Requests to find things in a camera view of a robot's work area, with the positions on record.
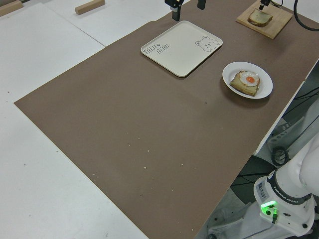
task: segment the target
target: bear drawing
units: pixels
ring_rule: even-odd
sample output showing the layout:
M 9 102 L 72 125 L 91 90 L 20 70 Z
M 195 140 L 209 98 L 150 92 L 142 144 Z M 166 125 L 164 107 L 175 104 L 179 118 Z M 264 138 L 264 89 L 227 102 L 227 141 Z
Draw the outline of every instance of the bear drawing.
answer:
M 210 39 L 208 36 L 203 36 L 203 39 L 201 39 L 201 41 L 197 41 L 196 45 L 203 48 L 204 51 L 212 51 L 219 45 L 219 43 L 214 39 Z

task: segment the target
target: white table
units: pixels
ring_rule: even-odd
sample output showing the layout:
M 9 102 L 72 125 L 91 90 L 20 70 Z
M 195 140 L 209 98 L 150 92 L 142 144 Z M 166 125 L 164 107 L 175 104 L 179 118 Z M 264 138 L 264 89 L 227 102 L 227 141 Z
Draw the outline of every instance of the white table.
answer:
M 147 238 L 13 104 L 170 12 L 164 0 L 106 0 L 105 6 L 76 15 L 74 8 L 85 2 L 31 0 L 0 17 L 2 239 Z

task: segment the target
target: orange egg yolk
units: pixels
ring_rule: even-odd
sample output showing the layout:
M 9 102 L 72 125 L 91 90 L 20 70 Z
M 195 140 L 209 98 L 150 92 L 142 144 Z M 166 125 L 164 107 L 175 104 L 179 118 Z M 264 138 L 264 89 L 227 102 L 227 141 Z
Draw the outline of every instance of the orange egg yolk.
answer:
M 254 83 L 255 82 L 255 79 L 251 76 L 249 77 L 246 77 L 246 80 L 249 82 L 249 83 Z

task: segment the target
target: bread slice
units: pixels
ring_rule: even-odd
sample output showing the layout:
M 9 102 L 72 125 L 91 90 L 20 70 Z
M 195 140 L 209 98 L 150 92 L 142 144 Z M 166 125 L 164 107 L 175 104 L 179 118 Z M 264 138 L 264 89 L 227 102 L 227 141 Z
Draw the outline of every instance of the bread slice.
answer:
M 235 78 L 229 83 L 229 85 L 236 90 L 250 96 L 255 96 L 258 88 L 260 80 L 258 81 L 258 84 L 256 86 L 246 86 L 240 81 L 240 74 L 244 71 L 240 71 L 235 75 Z
M 254 9 L 247 20 L 255 26 L 264 27 L 268 25 L 271 19 L 273 19 L 273 16 L 270 14 L 260 11 L 259 9 Z

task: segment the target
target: green indicator light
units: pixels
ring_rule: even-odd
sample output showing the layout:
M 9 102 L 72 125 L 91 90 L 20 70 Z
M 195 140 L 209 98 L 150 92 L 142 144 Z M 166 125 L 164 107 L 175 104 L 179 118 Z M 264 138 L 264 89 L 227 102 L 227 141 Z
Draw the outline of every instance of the green indicator light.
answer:
M 270 202 L 267 202 L 267 203 L 264 203 L 264 204 L 260 205 L 260 207 L 261 208 L 266 208 L 266 207 L 274 205 L 276 203 L 277 203 L 276 201 L 270 201 Z

